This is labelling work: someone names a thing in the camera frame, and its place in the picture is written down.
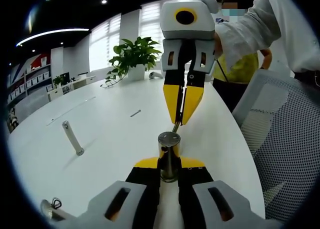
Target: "gray gripper housing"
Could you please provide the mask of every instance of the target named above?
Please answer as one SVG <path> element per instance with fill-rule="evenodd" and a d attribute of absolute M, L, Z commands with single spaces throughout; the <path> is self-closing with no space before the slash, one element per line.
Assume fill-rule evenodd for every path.
<path fill-rule="evenodd" d="M 59 229 L 131 229 L 146 187 L 142 184 L 116 181 L 90 200 L 85 213 L 73 219 L 59 221 L 55 226 Z M 253 213 L 249 201 L 222 181 L 195 184 L 193 189 L 200 202 L 207 229 L 278 229 L 282 226 L 276 220 L 265 220 Z M 111 221 L 106 218 L 106 212 L 123 190 L 127 196 L 117 219 Z M 225 199 L 233 214 L 230 220 L 222 220 L 211 194 L 212 190 L 218 190 Z"/>
<path fill-rule="evenodd" d="M 193 185 L 200 202 L 207 229 L 278 229 L 283 225 L 276 220 L 265 220 L 250 209 L 249 201 L 223 181 L 216 180 Z M 213 193 L 227 203 L 232 218 L 223 221 Z"/>
<path fill-rule="evenodd" d="M 59 229 L 131 229 L 146 185 L 116 181 L 89 201 L 87 211 L 74 219 L 56 223 Z M 121 192 L 127 194 L 115 221 L 106 213 Z"/>
<path fill-rule="evenodd" d="M 164 39 L 163 40 L 163 54 L 161 56 L 162 70 L 166 72 L 167 70 L 177 70 L 178 69 L 178 59 L 179 52 L 182 46 L 181 39 Z M 196 57 L 194 64 L 194 71 L 206 73 L 211 76 L 213 65 L 215 62 L 214 40 L 194 40 Z M 172 64 L 168 64 L 170 53 L 173 53 Z M 205 65 L 201 65 L 202 54 L 205 54 Z"/>

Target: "yellow tip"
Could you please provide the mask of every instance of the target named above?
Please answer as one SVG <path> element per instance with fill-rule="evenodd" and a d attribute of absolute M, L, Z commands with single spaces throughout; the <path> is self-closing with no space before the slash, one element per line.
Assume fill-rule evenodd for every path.
<path fill-rule="evenodd" d="M 185 90 L 182 124 L 185 125 L 201 102 L 204 94 L 203 87 L 188 86 Z"/>
<path fill-rule="evenodd" d="M 179 96 L 179 85 L 163 85 L 163 94 L 173 124 L 176 123 L 177 104 Z"/>
<path fill-rule="evenodd" d="M 180 156 L 182 168 L 203 168 L 205 164 L 197 159 Z"/>
<path fill-rule="evenodd" d="M 157 168 L 159 157 L 151 157 L 137 162 L 135 168 Z"/>

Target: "black circular sensor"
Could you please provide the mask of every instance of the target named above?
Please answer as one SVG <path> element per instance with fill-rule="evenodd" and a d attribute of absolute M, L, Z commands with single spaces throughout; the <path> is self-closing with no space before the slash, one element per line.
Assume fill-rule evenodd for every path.
<path fill-rule="evenodd" d="M 190 11 L 182 10 L 175 15 L 175 19 L 180 24 L 189 25 L 195 21 L 195 16 Z"/>

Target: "yellow shirt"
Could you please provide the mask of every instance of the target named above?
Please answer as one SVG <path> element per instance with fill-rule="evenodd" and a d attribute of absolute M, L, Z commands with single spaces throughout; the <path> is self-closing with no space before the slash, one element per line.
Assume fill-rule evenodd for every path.
<path fill-rule="evenodd" d="M 234 66 L 231 67 L 229 73 L 227 73 L 227 65 L 224 54 L 219 57 L 218 61 L 230 83 L 248 84 L 256 70 L 259 69 L 257 53 L 245 55 L 242 59 L 238 60 Z M 218 63 L 215 64 L 213 77 L 223 82 L 226 81 Z"/>

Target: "metal cylinder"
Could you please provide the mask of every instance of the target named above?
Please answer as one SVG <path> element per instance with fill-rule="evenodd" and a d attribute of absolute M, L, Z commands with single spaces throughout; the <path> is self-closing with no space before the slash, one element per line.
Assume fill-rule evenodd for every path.
<path fill-rule="evenodd" d="M 66 136 L 68 137 L 69 141 L 71 142 L 71 144 L 75 150 L 75 153 L 78 156 L 81 156 L 85 152 L 85 150 L 80 146 L 74 132 L 72 131 L 72 128 L 71 128 L 69 122 L 67 120 L 65 120 L 62 123 L 62 127 L 64 129 Z"/>
<path fill-rule="evenodd" d="M 171 183 L 178 179 L 180 136 L 172 131 L 159 135 L 159 167 L 161 179 Z"/>

